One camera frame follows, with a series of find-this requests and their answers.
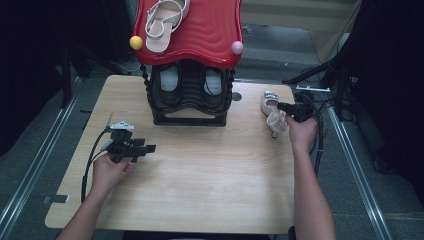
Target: person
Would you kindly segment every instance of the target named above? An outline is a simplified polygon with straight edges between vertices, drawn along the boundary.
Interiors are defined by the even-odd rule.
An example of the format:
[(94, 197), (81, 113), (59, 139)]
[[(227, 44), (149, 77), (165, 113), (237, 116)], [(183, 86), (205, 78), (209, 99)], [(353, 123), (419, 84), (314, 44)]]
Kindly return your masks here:
[(92, 239), (103, 203), (112, 189), (125, 177), (123, 172), (131, 172), (133, 165), (130, 161), (131, 158), (123, 158), (115, 164), (110, 153), (94, 161), (91, 190), (56, 239)]
[(296, 239), (336, 239), (334, 220), (312, 166), (310, 147), (318, 124), (298, 123), (286, 114), (294, 157), (294, 226)]
[[(294, 225), (296, 240), (336, 239), (328, 202), (316, 178), (309, 150), (317, 135), (317, 122), (310, 118), (298, 123), (286, 114), (294, 156)], [(130, 172), (129, 158), (112, 162), (107, 153), (94, 161), (93, 184), (85, 201), (56, 239), (91, 239), (107, 195)]]

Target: person's right arm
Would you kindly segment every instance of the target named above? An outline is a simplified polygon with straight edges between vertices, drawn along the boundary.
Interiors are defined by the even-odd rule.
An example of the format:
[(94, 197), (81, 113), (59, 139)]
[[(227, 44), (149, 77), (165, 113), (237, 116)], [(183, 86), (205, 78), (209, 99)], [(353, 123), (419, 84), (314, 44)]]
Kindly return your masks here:
[(310, 146), (317, 134), (317, 122), (303, 123), (286, 115), (294, 156), (294, 224), (296, 239), (336, 239), (333, 216), (319, 186)]

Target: red shoe rack top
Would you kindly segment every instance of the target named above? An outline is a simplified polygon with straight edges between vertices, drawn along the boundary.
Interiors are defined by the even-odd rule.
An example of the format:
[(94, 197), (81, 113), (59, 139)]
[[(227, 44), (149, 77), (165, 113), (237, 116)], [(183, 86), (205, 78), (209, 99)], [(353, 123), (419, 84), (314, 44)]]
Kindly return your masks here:
[(191, 0), (186, 18), (171, 34), (164, 53), (151, 52), (146, 47), (147, 10), (158, 0), (140, 0), (133, 35), (143, 39), (136, 50), (138, 60), (146, 65), (159, 65), (181, 59), (193, 59), (205, 65), (229, 69), (235, 67), (241, 54), (231, 46), (243, 42), (240, 24), (241, 0)]

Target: wooden table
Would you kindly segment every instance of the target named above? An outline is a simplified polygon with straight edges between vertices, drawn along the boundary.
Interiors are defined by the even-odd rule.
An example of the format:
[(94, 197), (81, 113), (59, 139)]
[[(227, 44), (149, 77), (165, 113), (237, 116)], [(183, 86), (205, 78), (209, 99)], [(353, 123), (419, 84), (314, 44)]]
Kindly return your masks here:
[[(154, 125), (143, 79), (110, 76), (99, 96), (45, 223), (63, 228), (80, 206), (91, 148), (111, 123), (135, 126), (132, 138), (156, 144), (106, 200), (97, 228), (282, 234), (293, 225), (293, 155), (288, 131), (271, 137), (260, 103), (265, 90), (293, 103), (288, 86), (234, 82), (225, 127)], [(192, 114), (193, 109), (181, 113)], [(105, 134), (99, 145), (109, 139)]]

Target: black shoe rack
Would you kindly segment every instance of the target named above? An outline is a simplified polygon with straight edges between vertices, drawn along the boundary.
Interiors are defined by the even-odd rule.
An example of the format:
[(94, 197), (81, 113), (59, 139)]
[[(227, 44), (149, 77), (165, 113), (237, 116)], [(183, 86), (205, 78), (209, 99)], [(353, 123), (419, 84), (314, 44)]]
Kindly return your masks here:
[[(191, 59), (178, 61), (180, 77), (175, 92), (176, 101), (164, 101), (163, 91), (160, 86), (160, 73), (152, 66), (149, 77), (146, 66), (141, 63), (140, 70), (147, 90), (147, 100), (152, 109), (154, 124), (156, 125), (185, 125), (185, 126), (225, 126), (227, 112), (232, 101), (232, 88), (234, 82), (234, 68), (218, 69), (221, 74), (221, 93), (212, 95), (204, 90), (202, 74), (208, 66)], [(196, 109), (208, 117), (169, 117), (169, 114), (186, 108)]]

